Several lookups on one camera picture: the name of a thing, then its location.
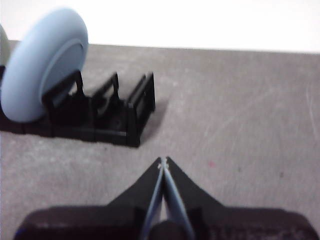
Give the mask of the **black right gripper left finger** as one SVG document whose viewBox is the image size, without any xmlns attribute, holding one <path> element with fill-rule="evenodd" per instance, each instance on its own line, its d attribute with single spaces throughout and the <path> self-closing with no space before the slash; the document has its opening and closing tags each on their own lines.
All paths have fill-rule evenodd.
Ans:
<svg viewBox="0 0 320 240">
<path fill-rule="evenodd" d="M 107 206 L 115 211 L 112 226 L 115 240 L 145 240 L 159 217 L 163 193 L 163 166 L 160 157 Z"/>
</svg>

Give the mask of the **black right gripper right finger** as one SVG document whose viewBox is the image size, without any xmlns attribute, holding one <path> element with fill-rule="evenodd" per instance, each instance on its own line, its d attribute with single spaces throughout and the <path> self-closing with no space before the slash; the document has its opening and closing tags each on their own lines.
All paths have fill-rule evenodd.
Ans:
<svg viewBox="0 0 320 240">
<path fill-rule="evenodd" d="M 223 205 L 199 187 L 169 156 L 164 164 L 164 199 L 169 220 L 173 221 L 188 240 L 209 239 L 205 212 Z"/>
</svg>

